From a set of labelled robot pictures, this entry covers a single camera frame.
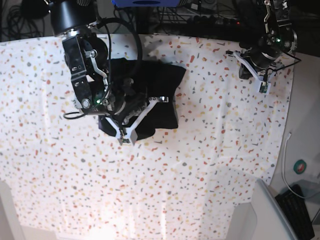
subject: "table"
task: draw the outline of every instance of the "table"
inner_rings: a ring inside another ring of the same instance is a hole
[[[293,69],[279,72],[264,95],[225,55],[240,49],[235,42],[140,37],[145,60],[187,72],[176,91],[179,128],[158,129],[135,146],[119,146],[96,117],[62,118],[74,111],[74,96],[59,38],[0,45],[0,180],[22,225],[110,240],[224,239],[256,179],[270,183]],[[112,42],[113,58],[136,57],[131,36]]]

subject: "white tablecloth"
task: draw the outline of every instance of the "white tablecloth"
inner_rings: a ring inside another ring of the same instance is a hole
[[[119,146],[96,117],[62,118],[74,111],[74,95],[60,39],[1,43],[0,179],[12,189],[22,225],[95,240],[224,239],[256,179],[270,183],[293,69],[279,72],[264,95],[226,57],[237,43],[141,40],[146,60],[187,72],[176,91],[179,128],[158,129],[135,146]],[[135,59],[131,36],[112,42],[113,58]]]

